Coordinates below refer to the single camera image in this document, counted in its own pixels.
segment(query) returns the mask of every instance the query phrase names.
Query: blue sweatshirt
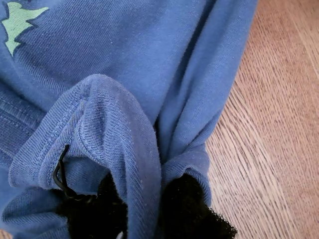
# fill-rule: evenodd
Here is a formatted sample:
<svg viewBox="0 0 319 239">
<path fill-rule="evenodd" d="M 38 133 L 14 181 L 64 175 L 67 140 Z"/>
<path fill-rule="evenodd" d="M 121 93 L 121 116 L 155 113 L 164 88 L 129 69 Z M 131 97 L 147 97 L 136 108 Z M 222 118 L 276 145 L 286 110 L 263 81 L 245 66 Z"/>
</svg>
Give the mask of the blue sweatshirt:
<svg viewBox="0 0 319 239">
<path fill-rule="evenodd" d="M 205 140 L 257 0 L 4 0 L 0 5 L 0 228 L 69 238 L 52 172 L 94 194 L 111 172 L 128 238 L 151 239 L 160 192 L 183 173 L 210 203 Z"/>
</svg>

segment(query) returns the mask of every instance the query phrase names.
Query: black cord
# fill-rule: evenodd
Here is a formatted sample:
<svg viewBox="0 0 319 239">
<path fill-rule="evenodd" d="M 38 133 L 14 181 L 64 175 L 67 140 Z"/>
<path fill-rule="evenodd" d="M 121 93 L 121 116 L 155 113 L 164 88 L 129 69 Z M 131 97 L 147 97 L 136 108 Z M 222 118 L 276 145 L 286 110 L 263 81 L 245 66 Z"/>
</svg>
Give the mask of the black cord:
<svg viewBox="0 0 319 239">
<path fill-rule="evenodd" d="M 59 158 L 58 164 L 56 165 L 53 171 L 53 180 L 55 184 L 64 192 L 65 196 L 69 199 L 73 199 L 76 201 L 82 201 L 85 203 L 91 203 L 96 199 L 96 195 L 84 195 L 84 194 L 77 194 L 71 188 L 68 187 L 65 177 L 65 169 L 63 164 L 63 158 L 65 157 L 66 153 L 68 152 L 70 145 L 65 145 L 63 152 Z M 61 178 L 62 182 L 58 178 L 58 172 L 61 170 Z"/>
</svg>

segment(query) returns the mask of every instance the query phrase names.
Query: wood grain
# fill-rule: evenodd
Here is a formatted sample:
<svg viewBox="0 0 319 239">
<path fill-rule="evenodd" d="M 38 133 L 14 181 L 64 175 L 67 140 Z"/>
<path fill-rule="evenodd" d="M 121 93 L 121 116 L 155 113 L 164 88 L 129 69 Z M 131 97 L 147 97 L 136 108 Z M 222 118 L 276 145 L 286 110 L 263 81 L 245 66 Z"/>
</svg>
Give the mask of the wood grain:
<svg viewBox="0 0 319 239">
<path fill-rule="evenodd" d="M 319 0 L 260 0 L 207 151 L 237 239 L 319 238 Z"/>
</svg>

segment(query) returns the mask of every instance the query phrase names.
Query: stitched seam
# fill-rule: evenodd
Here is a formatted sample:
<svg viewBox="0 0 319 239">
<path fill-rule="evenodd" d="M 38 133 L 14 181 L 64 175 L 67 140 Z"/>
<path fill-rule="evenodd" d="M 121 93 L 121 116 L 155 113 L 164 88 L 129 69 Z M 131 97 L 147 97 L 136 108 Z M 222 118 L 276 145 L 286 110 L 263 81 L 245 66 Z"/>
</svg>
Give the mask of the stitched seam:
<svg viewBox="0 0 319 239">
<path fill-rule="evenodd" d="M 71 102 L 70 106 L 67 108 L 67 111 L 63 114 L 62 120 L 57 124 L 57 126 L 54 128 L 54 131 L 52 132 L 51 136 L 49 137 L 49 139 L 46 141 L 43 149 L 41 150 L 39 156 L 37 157 L 37 165 L 35 168 L 39 168 L 40 164 L 43 163 L 43 160 L 41 161 L 41 158 L 43 157 L 43 155 L 45 154 L 45 151 L 47 150 L 47 147 L 49 144 L 51 144 L 53 138 L 56 138 L 58 135 L 58 129 L 61 128 L 61 126 L 65 123 L 67 116 L 69 115 L 69 113 L 72 111 L 72 109 L 74 108 L 73 103 L 75 102 L 76 99 L 73 99 L 73 101 Z M 36 172 L 33 172 L 33 181 L 35 180 L 36 177 Z"/>
<path fill-rule="evenodd" d="M 19 129 L 21 129 L 23 132 L 26 132 L 26 134 L 27 134 L 28 136 L 31 136 L 32 133 L 26 130 L 27 127 L 26 127 L 26 128 L 22 128 L 21 126 L 15 124 L 14 122 L 8 120 L 7 118 L 5 118 L 5 117 L 3 117 L 3 116 L 0 116 L 0 118 L 3 119 L 3 120 L 5 120 L 5 121 L 7 121 L 9 124 L 12 124 L 13 126 L 19 128 Z"/>
<path fill-rule="evenodd" d="M 19 109 L 18 107 L 14 106 L 13 104 L 9 103 L 8 101 L 5 101 L 4 99 L 0 98 L 0 101 L 10 105 L 12 108 L 20 111 L 22 114 L 24 114 L 25 116 L 29 117 L 30 119 L 36 121 L 36 122 L 39 122 L 37 119 L 35 119 L 34 117 L 32 117 L 31 115 L 29 115 L 26 111 L 23 111 L 21 109 Z"/>
</svg>

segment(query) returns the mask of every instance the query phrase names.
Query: green graphic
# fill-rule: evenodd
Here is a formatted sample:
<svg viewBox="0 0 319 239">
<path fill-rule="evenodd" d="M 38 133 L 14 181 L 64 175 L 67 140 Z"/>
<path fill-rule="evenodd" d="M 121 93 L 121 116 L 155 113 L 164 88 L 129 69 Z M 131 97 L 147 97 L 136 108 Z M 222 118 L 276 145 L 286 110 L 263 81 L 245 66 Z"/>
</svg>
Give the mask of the green graphic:
<svg viewBox="0 0 319 239">
<path fill-rule="evenodd" d="M 26 22 L 40 16 L 48 7 L 43 7 L 36 10 L 23 9 L 22 5 L 17 2 L 8 2 L 9 18 L 2 21 L 8 34 L 8 41 L 5 43 L 11 56 L 13 57 L 14 50 L 21 44 L 15 41 L 24 30 L 31 27 L 32 24 Z"/>
</svg>

